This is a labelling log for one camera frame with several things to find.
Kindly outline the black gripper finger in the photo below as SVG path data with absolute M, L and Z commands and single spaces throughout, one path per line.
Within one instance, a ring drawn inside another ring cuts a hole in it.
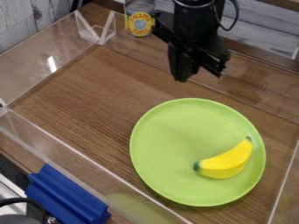
M 185 82 L 201 67 L 197 51 L 181 48 L 173 42 L 168 43 L 168 61 L 172 77 L 179 82 Z

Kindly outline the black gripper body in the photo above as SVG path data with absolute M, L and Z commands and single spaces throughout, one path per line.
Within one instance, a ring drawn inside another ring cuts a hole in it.
M 153 35 L 167 44 L 192 48 L 200 56 L 200 68 L 220 77 L 229 50 L 219 36 L 225 0 L 172 0 L 173 12 L 155 10 Z

